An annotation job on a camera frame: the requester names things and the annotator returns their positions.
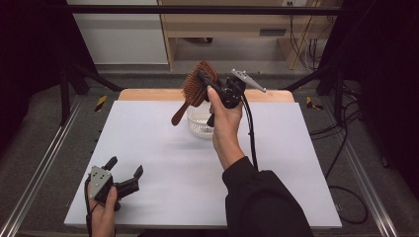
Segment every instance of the human hand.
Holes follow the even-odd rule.
[[[114,206],[117,202],[117,188],[111,187],[108,192],[106,204],[89,198],[89,207],[92,213],[92,236],[93,237],[114,237],[115,236],[115,212]]]
[[[242,117],[243,103],[234,109],[227,109],[214,88],[208,86],[211,106],[209,111],[214,114],[212,144],[221,166],[226,170],[230,165],[244,157],[237,138],[238,127]]]

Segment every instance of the cable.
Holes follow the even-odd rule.
[[[90,174],[87,177],[86,181],[84,182],[84,200],[86,202],[86,212],[87,212],[87,214],[86,214],[87,232],[89,234],[89,237],[91,237],[92,236],[92,212],[93,212],[93,210],[92,211],[90,210],[90,204],[89,204],[89,198],[88,198],[89,183],[90,183]]]
[[[259,171],[258,160],[256,158],[255,132],[253,130],[252,113],[250,111],[249,103],[247,102],[247,98],[244,95],[244,93],[242,95],[242,99],[243,99],[243,103],[244,103],[244,110],[246,111],[246,115],[247,115],[247,121],[248,121],[248,124],[249,124],[250,150],[251,150],[251,153],[252,153],[253,167],[255,167],[255,169],[257,171]]]
[[[312,45],[313,45],[313,48],[314,48],[313,53],[311,53],[311,46]],[[321,59],[321,56],[315,56],[318,45],[319,45],[319,43],[317,43],[317,39],[310,39],[310,44],[308,45],[308,52],[309,52],[311,60],[316,61],[316,62],[320,61],[320,59]]]
[[[350,98],[353,101],[358,100],[361,97],[361,94],[354,92],[353,90],[351,90],[346,84],[345,82],[343,83],[343,93],[345,96],[347,96],[348,98]]]
[[[340,147],[339,147],[339,149],[338,149],[338,152],[336,153],[336,155],[335,155],[335,157],[334,157],[334,159],[333,159],[333,161],[332,161],[332,164],[330,165],[330,167],[329,167],[328,171],[326,172],[326,175],[325,175],[325,179],[326,179],[326,181],[327,181],[327,178],[329,177],[329,175],[330,175],[330,173],[331,173],[331,171],[332,171],[333,167],[335,166],[335,164],[336,164],[336,162],[337,162],[337,160],[338,160],[338,158],[339,158],[339,156],[340,156],[340,153],[342,152],[342,149],[343,149],[343,147],[344,147],[344,145],[345,145],[345,142],[346,142],[346,140],[347,140],[347,138],[348,138],[348,124],[357,118],[357,117],[356,117],[356,118],[353,118],[352,120],[350,120],[350,117],[352,117],[353,115],[355,115],[356,113],[358,113],[358,112],[360,111],[360,110],[356,110],[355,112],[351,113],[348,117],[346,117],[346,111],[347,111],[347,109],[348,109],[351,105],[354,105],[354,104],[356,104],[356,103],[358,103],[358,101],[353,101],[353,102],[349,103],[348,105],[346,105],[346,106],[344,107],[344,119],[343,119],[343,127],[342,127],[342,129],[345,129],[345,136],[344,136],[344,138],[343,138],[343,140],[342,140],[342,144],[341,144],[341,146],[340,146]],[[357,194],[355,194],[353,191],[348,190],[348,189],[343,188],[343,187],[340,187],[340,186],[329,186],[329,189],[330,189],[330,190],[332,190],[332,189],[341,190],[341,191],[344,191],[344,192],[346,192],[346,193],[348,193],[348,194],[350,194],[350,195],[354,196],[357,200],[359,200],[359,201],[360,201],[361,205],[362,205],[362,206],[363,206],[363,208],[364,208],[365,215],[364,215],[364,217],[363,217],[361,220],[350,220],[350,219],[348,219],[348,218],[343,217],[341,214],[339,214],[339,217],[340,217],[343,221],[346,221],[346,222],[351,223],[351,224],[363,224],[363,223],[365,223],[365,222],[367,221],[367,219],[368,219],[368,217],[369,217],[369,210],[368,210],[367,205],[366,205],[366,204],[365,204],[365,202],[361,199],[361,197],[360,197],[360,196],[358,196]]]
[[[311,16],[310,17],[310,19],[308,20],[308,23],[307,23],[307,25],[305,26],[305,29],[304,29],[304,31],[302,32],[302,38],[304,39],[305,38],[305,34],[307,33],[307,31],[308,31],[308,26],[310,25],[310,23],[311,23],[311,21],[312,21],[312,19],[314,18],[314,16]],[[296,56],[297,56],[297,58],[298,58],[298,60],[299,60],[299,62],[301,63],[301,65],[303,66],[303,67],[305,67],[305,68],[307,68],[307,69],[311,69],[303,60],[302,60],[302,57],[301,57],[301,53],[300,53],[300,46],[298,46],[298,43],[296,42],[296,38],[295,38],[295,35],[293,34],[293,15],[290,15],[290,43],[291,43],[291,46],[292,46],[292,48],[293,48],[293,51],[295,52],[295,54],[296,54]]]
[[[360,112],[360,110],[356,110],[355,112],[353,112],[353,113],[351,113],[347,118],[346,118],[346,125],[348,125],[348,124],[350,124],[351,122],[353,122],[355,119],[357,119],[357,118],[359,118],[360,117],[360,115],[357,115],[356,117],[354,117],[354,118],[351,118],[352,116],[354,116],[355,114],[357,114],[358,112]],[[336,123],[333,123],[332,125],[330,125],[330,126],[328,126],[328,127],[326,127],[326,128],[323,128],[323,129],[318,129],[318,130],[315,130],[315,131],[312,131],[312,132],[310,132],[309,134],[310,134],[310,136],[313,136],[313,135],[319,135],[319,134],[322,134],[322,133],[326,133],[327,131],[329,131],[329,130],[332,130],[333,128],[336,128],[336,127],[338,127],[339,125],[338,124],[336,124]],[[341,127],[338,131],[334,131],[334,132],[332,132],[332,133],[329,133],[329,134],[327,134],[327,135],[325,135],[325,136],[322,136],[322,137],[316,137],[316,138],[311,138],[311,140],[318,140],[318,139],[322,139],[322,138],[325,138],[325,137],[328,137],[328,136],[331,136],[331,135],[334,135],[334,134],[336,134],[336,133],[339,133],[340,131],[342,131],[343,130],[343,127]]]
[[[314,70],[316,70],[317,68],[315,67],[315,62],[316,62],[316,58],[315,58],[315,52],[317,50],[317,39],[314,40],[314,50],[313,50],[313,56],[312,56],[312,61],[313,61],[313,68],[315,68]]]
[[[357,194],[355,194],[353,191],[348,190],[348,189],[343,188],[343,187],[340,187],[340,186],[328,186],[328,187],[329,187],[329,190],[333,190],[333,189],[335,189],[335,190],[341,190],[341,191],[345,191],[345,192],[353,195],[361,203],[361,205],[364,208],[365,215],[364,215],[364,217],[361,220],[350,220],[350,219],[347,219],[347,218],[343,217],[341,214],[339,214],[339,217],[342,220],[344,220],[344,221],[346,221],[348,223],[351,223],[351,224],[363,224],[363,223],[365,223],[367,221],[367,219],[369,217],[369,210],[368,210],[368,207],[367,207],[366,203],[361,199],[360,196],[358,196]]]
[[[334,18],[334,16],[327,16],[327,21],[329,21],[330,23],[335,23],[336,19]]]
[[[308,65],[308,62],[307,62],[307,50],[305,50],[305,65]]]

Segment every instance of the wooden hairbrush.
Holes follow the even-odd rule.
[[[198,78],[198,74],[200,71],[204,72],[207,78],[211,80],[211,82],[217,84],[218,75],[216,74],[215,69],[206,61],[201,61],[200,63],[198,63],[195,66],[194,70],[190,74],[188,74],[182,86],[182,94],[185,98],[185,103],[179,109],[179,111],[175,115],[173,115],[173,125],[177,125],[179,123],[188,106],[198,107],[206,98],[206,84],[203,82],[202,79]]]

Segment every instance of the black sleeve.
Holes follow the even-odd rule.
[[[312,236],[304,212],[274,172],[257,172],[243,157],[222,179],[230,237]]]

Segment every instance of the white cabinet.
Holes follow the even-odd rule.
[[[69,5],[157,5],[155,0],[67,0]],[[95,64],[167,64],[157,14],[74,14]]]

